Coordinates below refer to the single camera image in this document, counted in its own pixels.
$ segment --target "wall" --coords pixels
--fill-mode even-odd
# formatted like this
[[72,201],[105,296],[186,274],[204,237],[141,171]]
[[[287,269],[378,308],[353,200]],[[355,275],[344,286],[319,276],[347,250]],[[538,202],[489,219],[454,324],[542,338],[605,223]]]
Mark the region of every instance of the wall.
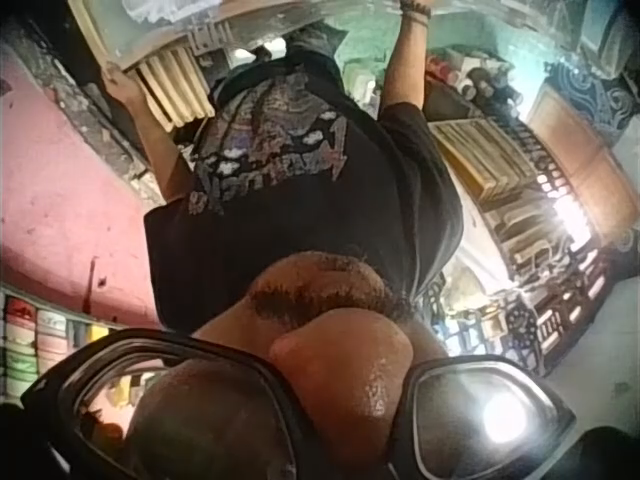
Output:
[[155,325],[141,201],[5,44],[1,60],[11,89],[1,99],[2,280],[99,318]]

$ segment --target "mask lens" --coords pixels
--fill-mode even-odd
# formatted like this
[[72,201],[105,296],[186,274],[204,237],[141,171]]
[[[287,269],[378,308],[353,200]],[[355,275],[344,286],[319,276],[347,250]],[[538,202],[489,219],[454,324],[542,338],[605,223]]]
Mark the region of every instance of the mask lens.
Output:
[[231,360],[137,354],[101,375],[75,417],[86,442],[138,478],[296,478],[268,385]]
[[543,426],[549,425],[553,409],[544,398],[533,382],[508,369],[468,366],[427,372],[415,397],[421,470],[437,478],[473,478],[508,463],[539,441]]

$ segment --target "hair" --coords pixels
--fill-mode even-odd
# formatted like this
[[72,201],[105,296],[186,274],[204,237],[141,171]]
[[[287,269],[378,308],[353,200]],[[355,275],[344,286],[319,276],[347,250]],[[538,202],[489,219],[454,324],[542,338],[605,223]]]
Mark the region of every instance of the hair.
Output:
[[142,479],[281,478],[294,468],[262,379],[225,360],[185,361],[145,392],[122,464]]
[[350,292],[317,297],[304,290],[288,292],[274,288],[254,291],[250,293],[249,299],[260,316],[284,322],[292,329],[302,327],[323,313],[337,308],[370,310],[399,325],[416,319],[416,311],[411,302],[389,290],[363,298]]

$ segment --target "hand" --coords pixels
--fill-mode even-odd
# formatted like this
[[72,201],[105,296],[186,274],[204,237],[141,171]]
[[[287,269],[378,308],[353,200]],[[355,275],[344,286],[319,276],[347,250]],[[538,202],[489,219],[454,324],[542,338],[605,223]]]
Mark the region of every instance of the hand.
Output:
[[147,99],[142,86],[127,76],[115,63],[107,63],[102,69],[102,80],[113,98],[122,103],[128,110],[145,106]]
[[405,13],[422,14],[422,10],[430,11],[435,0],[400,0],[400,8]]

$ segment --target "bare skin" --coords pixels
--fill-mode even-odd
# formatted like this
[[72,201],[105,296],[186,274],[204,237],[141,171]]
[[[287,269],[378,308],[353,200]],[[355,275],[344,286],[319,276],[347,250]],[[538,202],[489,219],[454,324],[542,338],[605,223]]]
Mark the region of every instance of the bare skin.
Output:
[[[433,0],[421,2],[430,6]],[[409,15],[419,21],[402,20],[385,79],[383,108],[403,102],[422,108],[424,103],[427,27],[421,23],[427,19]],[[134,118],[165,199],[187,195],[191,174],[186,162],[153,118],[140,87],[114,67],[104,76],[109,93]],[[358,308],[357,301],[295,328],[255,308],[252,296],[274,289],[294,296],[304,292],[318,302],[335,293],[362,300],[384,291],[382,279],[366,264],[349,259],[349,268],[331,269],[326,268],[328,257],[305,252],[276,262],[238,303],[193,336],[271,362],[287,378],[336,459],[363,466],[379,460],[384,451],[408,369],[446,352],[424,325],[394,323]]]
[[[420,3],[431,6],[433,0]],[[397,103],[411,103],[422,110],[425,98],[425,54],[428,23],[418,13],[403,15],[400,34],[391,54],[382,90],[381,109]]]
[[131,114],[164,200],[169,203],[187,196],[192,186],[191,170],[151,113],[142,87],[115,64],[107,65],[102,79],[109,95]]

